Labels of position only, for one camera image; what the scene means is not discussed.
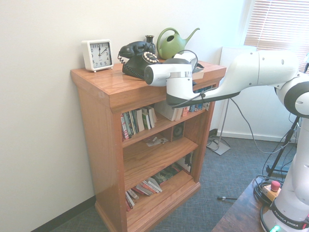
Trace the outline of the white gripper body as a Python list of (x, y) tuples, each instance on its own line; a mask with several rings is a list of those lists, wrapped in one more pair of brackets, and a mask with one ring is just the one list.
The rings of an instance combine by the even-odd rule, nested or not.
[(180, 59), (185, 59), (191, 64), (196, 64), (197, 62), (197, 57), (194, 53), (183, 53), (183, 54), (176, 54), (174, 58), (180, 58)]

